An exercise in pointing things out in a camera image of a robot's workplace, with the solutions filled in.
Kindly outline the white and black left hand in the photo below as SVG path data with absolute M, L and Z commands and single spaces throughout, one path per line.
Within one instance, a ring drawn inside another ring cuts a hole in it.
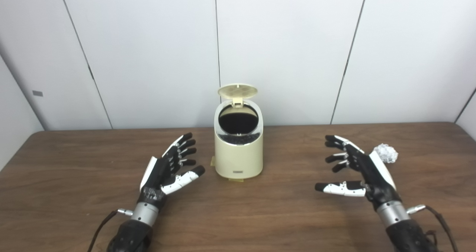
M 151 157 L 139 186 L 137 203 L 161 209 L 167 196 L 201 177 L 206 169 L 186 156 L 195 154 L 196 141 L 191 132 L 178 137 L 160 158 Z

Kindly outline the white and black right hand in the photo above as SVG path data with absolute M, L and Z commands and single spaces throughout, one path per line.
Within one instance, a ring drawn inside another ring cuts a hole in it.
M 325 139 L 326 147 L 341 150 L 325 159 L 326 163 L 338 162 L 332 167 L 332 172 L 350 168 L 360 172 L 363 180 L 316 183 L 316 191 L 347 197 L 366 197 L 375 210 L 387 202 L 401 201 L 391 174 L 375 151 L 366 154 L 356 144 L 338 135 L 326 135 Z

